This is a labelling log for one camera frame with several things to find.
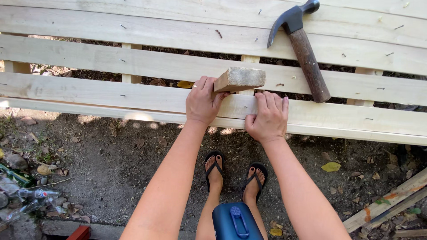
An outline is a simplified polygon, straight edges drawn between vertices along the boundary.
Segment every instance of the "dirt ground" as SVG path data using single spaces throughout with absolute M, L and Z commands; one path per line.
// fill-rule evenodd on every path
M 37 161 L 35 152 L 40 144 L 35 143 L 29 133 L 33 132 L 38 139 L 47 137 L 48 139 L 41 145 L 48 147 L 50 155 L 53 156 L 48 163 L 51 160 L 59 160 L 60 168 L 69 170 L 67 176 L 49 175 L 49 181 L 58 182 L 71 178 L 54 185 L 53 188 L 62 191 L 63 196 L 71 203 L 84 206 L 80 214 L 90 216 L 92 222 L 113 225 L 126 225 L 143 194 L 144 187 L 149 183 L 182 128 L 182 125 L 178 124 L 26 109 L 19 111 L 6 109 L 0 111 L 0 114 L 12 116 L 9 121 L 2 118 L 2 126 L 6 128 L 2 128 L 4 137 L 1 144 L 6 156 L 11 154 L 13 149 L 14 152 L 18 152 L 19 149 L 35 149 L 24 152 L 23 157 L 30 164 L 30 173 L 40 179 L 41 175 L 36 171 L 39 164 L 35 162 Z M 20 121 L 23 117 L 32 117 L 37 124 L 27 125 Z M 117 126 L 116 137 L 111 134 L 111 123 Z M 159 144 L 158 136 L 166 139 L 166 147 Z M 73 142 L 73 137 L 79 138 L 80 141 Z M 403 168 L 397 167 L 392 170 L 386 167 L 390 161 L 387 151 L 396 153 L 397 144 L 302 135 L 288 135 L 287 138 L 301 164 L 343 221 L 362 210 L 364 204 L 372 203 L 372 197 L 383 196 L 406 180 Z M 136 143 L 140 139 L 144 139 L 144 146 L 138 149 Z M 213 127 L 208 129 L 200 147 L 181 230 L 196 231 L 198 218 L 208 196 L 203 159 L 211 149 L 223 151 L 226 157 L 226 177 L 221 203 L 241 200 L 246 168 L 253 161 L 261 161 L 270 172 L 269 181 L 258 202 L 266 229 L 269 230 L 269 222 L 275 220 L 286 228 L 289 234 L 287 239 L 297 239 L 283 206 L 276 176 L 262 146 L 244 130 Z M 415 163 L 414 174 L 426 166 L 426 162 L 411 153 L 415 151 L 416 147 L 413 146 L 406 156 L 409 159 L 406 165 L 409 162 Z M 332 161 L 339 162 L 341 169 L 332 173 L 322 170 L 321 166 L 328 162 L 321 157 L 322 152 L 327 152 Z M 368 164 L 366 160 L 368 157 L 373 157 L 374 162 Z M 351 177 L 356 171 L 365 178 Z M 380 175 L 379 180 L 372 178 L 375 172 Z M 343 189 L 342 194 L 339 192 L 331 194 L 330 187 L 338 189 L 339 186 Z M 360 201 L 353 202 L 352 200 L 357 197 Z M 347 211 L 351 212 L 351 215 L 343 214 Z M 42 212 L 38 212 L 37 215 L 45 217 Z M 168 226 L 167 219 L 164 220 L 164 224 Z M 376 237 L 370 239 L 388 239 L 389 232 L 380 231 L 376 233 Z

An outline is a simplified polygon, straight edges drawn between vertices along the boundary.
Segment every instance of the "woman's left hand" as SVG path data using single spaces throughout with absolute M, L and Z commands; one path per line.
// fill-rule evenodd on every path
M 202 76 L 194 83 L 185 101 L 187 122 L 201 122 L 207 127 L 215 119 L 222 100 L 230 95 L 229 92 L 214 93 L 215 80 L 213 77 Z

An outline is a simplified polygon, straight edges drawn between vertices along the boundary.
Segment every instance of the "forearm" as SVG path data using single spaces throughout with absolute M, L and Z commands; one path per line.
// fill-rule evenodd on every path
M 350 239 L 328 200 L 282 138 L 263 144 L 276 173 L 289 219 L 302 240 Z
M 204 124 L 185 124 L 146 187 L 122 239 L 178 238 L 205 131 Z

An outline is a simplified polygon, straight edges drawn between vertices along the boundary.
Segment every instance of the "green glass bottle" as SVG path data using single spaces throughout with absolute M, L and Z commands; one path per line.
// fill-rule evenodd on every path
M 2 163 L 0 163 L 0 170 L 5 172 L 8 178 L 14 180 L 21 187 L 31 187 L 36 184 L 35 179 L 31 175 L 21 173 L 19 170 L 9 169 Z

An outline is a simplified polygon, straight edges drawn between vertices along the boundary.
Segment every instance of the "hammer head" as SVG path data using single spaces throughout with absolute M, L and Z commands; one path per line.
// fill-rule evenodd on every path
M 314 13 L 320 7 L 319 0 L 308 0 L 302 6 L 295 6 L 286 12 L 282 13 L 280 17 L 274 22 L 270 31 L 270 36 L 267 42 L 267 48 L 273 44 L 274 37 L 280 26 L 283 26 L 287 35 L 300 30 L 303 27 L 302 15 L 306 13 Z

